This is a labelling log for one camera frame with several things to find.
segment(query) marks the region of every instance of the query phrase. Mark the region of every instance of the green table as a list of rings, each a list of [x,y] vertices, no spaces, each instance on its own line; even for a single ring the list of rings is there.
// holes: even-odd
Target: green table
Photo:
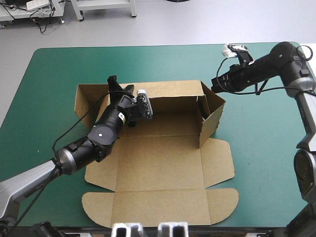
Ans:
[[[275,44],[247,46],[258,58]],[[211,86],[210,79],[223,59],[221,49],[218,44],[37,50],[0,129],[0,179],[53,157],[53,141],[78,119],[74,113],[77,84],[106,83],[108,76],[117,75],[120,83],[200,79]],[[234,62],[226,62],[222,72]],[[280,85],[279,78],[268,83]],[[240,199],[234,213],[217,225],[286,225],[305,206],[293,169],[296,144],[305,134],[295,101],[284,90],[260,96],[220,96],[227,104],[213,137],[230,143],[236,176],[213,188],[234,187]],[[59,147],[87,132],[79,124]],[[49,220],[54,226],[97,226],[85,214],[81,196],[104,189],[85,182],[84,172],[52,182],[21,225]]]

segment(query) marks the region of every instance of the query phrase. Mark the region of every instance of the white label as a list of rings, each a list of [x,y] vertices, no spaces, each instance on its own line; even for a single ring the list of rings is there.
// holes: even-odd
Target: white label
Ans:
[[[124,114],[119,113],[119,114],[118,114],[118,117],[123,121],[123,124],[125,124],[126,119],[125,119]]]

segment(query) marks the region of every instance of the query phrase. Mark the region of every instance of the cable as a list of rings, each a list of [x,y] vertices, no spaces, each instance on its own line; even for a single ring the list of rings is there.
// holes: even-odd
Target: cable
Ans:
[[[216,72],[216,80],[217,80],[217,83],[218,85],[220,86],[220,88],[225,91],[225,92],[228,92],[230,94],[234,94],[234,95],[253,95],[253,94],[258,94],[258,93],[262,93],[262,92],[266,92],[266,91],[271,91],[271,90],[278,90],[278,89],[294,89],[294,90],[299,90],[300,92],[303,92],[303,93],[307,93],[309,95],[312,95],[312,96],[316,96],[316,94],[314,93],[314,91],[312,90],[301,90],[299,88],[296,88],[296,87],[291,87],[291,86],[279,86],[279,87],[272,87],[272,88],[268,88],[268,89],[264,89],[264,90],[258,90],[258,91],[254,91],[254,92],[234,92],[234,91],[230,91],[228,89],[226,89],[225,87],[223,87],[220,82],[219,82],[219,78],[218,78],[218,74],[219,74],[219,71],[221,70],[224,62],[227,60],[228,58],[225,58],[219,68],[217,69],[217,72]]]
[[[8,237],[13,231],[14,229],[19,225],[19,223],[22,221],[22,219],[25,217],[25,215],[28,213],[28,211],[31,209],[31,207],[34,205],[34,203],[36,202],[36,200],[40,197],[40,195],[42,194],[42,192],[44,191],[44,189],[46,188],[46,186],[48,185],[48,183],[52,180],[52,178],[54,177],[55,172],[59,169],[59,164],[60,164],[60,159],[58,157],[58,154],[55,150],[55,146],[57,144],[57,142],[63,138],[67,133],[69,133],[78,123],[80,123],[80,121],[82,121],[84,119],[85,116],[87,116],[88,113],[91,112],[91,110],[94,108],[94,106],[96,106],[106,95],[109,94],[114,94],[114,93],[118,93],[118,94],[124,94],[124,95],[128,95],[130,97],[134,97],[132,94],[130,94],[129,92],[126,91],[121,91],[121,90],[116,90],[116,91],[109,91],[107,93],[105,93],[103,96],[101,96],[89,109],[88,111],[74,124],[72,125],[66,132],[64,132],[61,136],[59,136],[53,143],[52,149],[55,155],[55,163],[56,166],[53,169],[53,171],[50,173],[49,177],[47,178],[45,184],[42,186],[42,188],[39,190],[39,192],[36,194],[36,196],[34,197],[34,199],[31,201],[31,203],[28,205],[28,207],[25,209],[25,211],[22,213],[22,215],[19,217],[19,219],[16,221],[16,223],[10,228],[10,230],[8,231],[6,237]]]
[[[53,152],[55,154],[55,159],[57,162],[59,162],[59,158],[58,158],[58,154],[55,150],[55,146],[57,144],[57,142],[63,138],[67,133],[69,133],[81,120],[83,120],[83,118],[93,109],[93,107],[98,104],[106,95],[108,94],[112,94],[112,93],[119,93],[119,94],[125,94],[125,95],[128,95],[128,96],[133,96],[131,95],[130,93],[126,92],[126,91],[121,91],[121,90],[115,90],[115,91],[109,91],[108,93],[104,94],[103,96],[101,96],[91,107],[90,109],[73,125],[71,126],[66,132],[64,132],[61,136],[59,136],[55,142],[53,143],[53,146],[52,146],[52,149],[53,149]]]

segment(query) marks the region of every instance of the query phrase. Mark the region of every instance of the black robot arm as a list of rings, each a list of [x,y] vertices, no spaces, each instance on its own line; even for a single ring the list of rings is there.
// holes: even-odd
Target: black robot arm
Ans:
[[[308,205],[294,218],[284,230],[277,230],[277,236],[309,237],[316,234],[316,81],[309,70],[304,54],[289,42],[277,44],[269,54],[253,61],[248,49],[243,45],[227,45],[223,54],[238,57],[240,64],[232,65],[230,70],[212,79],[212,91],[233,94],[258,94],[256,92],[238,93],[251,85],[266,82],[280,76],[288,96],[297,102],[306,136],[297,145],[299,149],[294,158],[294,168],[302,198]]]
[[[52,159],[30,170],[0,182],[0,237],[10,235],[8,225],[17,225],[20,203],[32,193],[44,189],[54,178],[71,175],[93,161],[108,156],[125,123],[135,126],[139,119],[151,119],[153,110],[145,90],[134,98],[134,85],[121,88],[117,77],[108,78],[110,104],[88,135],[57,151]]]

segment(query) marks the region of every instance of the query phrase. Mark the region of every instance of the cardboard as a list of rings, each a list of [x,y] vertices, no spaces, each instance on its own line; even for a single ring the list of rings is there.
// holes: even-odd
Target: cardboard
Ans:
[[[235,189],[205,188],[235,175],[229,144],[209,138],[216,131],[225,101],[198,80],[134,83],[145,89],[154,117],[125,126],[112,154],[86,168],[87,182],[115,193],[87,193],[82,205],[97,224],[165,221],[211,225],[227,218],[238,203]],[[81,117],[108,90],[81,84],[75,112]],[[110,103],[104,98],[83,120],[92,127]]]

